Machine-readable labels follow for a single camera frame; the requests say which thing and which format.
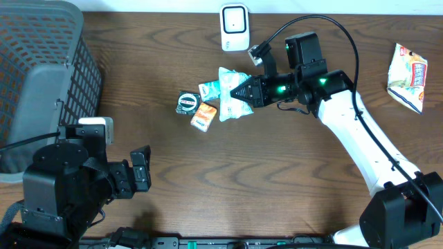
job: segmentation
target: white wall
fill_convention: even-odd
[[[443,15],[443,0],[67,0],[83,11],[219,12],[243,3],[251,13]]]

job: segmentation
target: wooden table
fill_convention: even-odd
[[[294,15],[250,15],[251,45]],[[361,60],[359,92],[373,118],[420,169],[443,176],[443,17],[332,15],[353,36]],[[88,230],[105,236],[121,226],[183,237],[328,234],[356,223],[368,204],[360,172],[334,134],[313,116],[255,109],[216,120],[208,133],[175,113],[179,91],[217,79],[220,66],[262,73],[246,52],[225,53],[219,15],[85,13],[84,38],[105,70],[100,115],[114,119],[110,161],[152,148],[152,188],[105,207]],[[345,35],[323,20],[286,29],[271,44],[278,70],[289,72],[284,38],[317,32],[328,69],[354,77]],[[395,42],[428,60],[424,115],[386,93]],[[22,199],[21,185],[0,185],[0,213]],[[441,248],[443,233],[414,248]]]

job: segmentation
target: snack bag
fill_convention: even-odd
[[[201,101],[206,102],[220,98],[220,81],[206,82],[199,85]]]
[[[200,95],[196,93],[180,92],[175,111],[179,114],[194,115],[200,105]]]
[[[199,109],[191,119],[191,125],[200,131],[207,132],[216,113],[216,108],[205,103],[201,103]]]
[[[389,95],[422,114],[427,69],[427,60],[397,44],[388,73]]]
[[[230,91],[249,79],[250,75],[219,68],[220,121],[252,114],[248,103],[230,97]]]

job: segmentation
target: chip bag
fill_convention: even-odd
[[[252,114],[253,111],[248,103],[237,100],[230,96],[230,91],[249,79],[250,75],[219,68],[220,81],[220,121],[229,118],[240,118]]]
[[[422,114],[428,61],[396,44],[388,73],[388,93],[396,101]]]

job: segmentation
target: gray plastic basket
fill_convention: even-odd
[[[0,145],[95,116],[102,79],[82,38],[83,16],[64,1],[0,0]],[[49,138],[5,151],[0,182],[21,181]]]

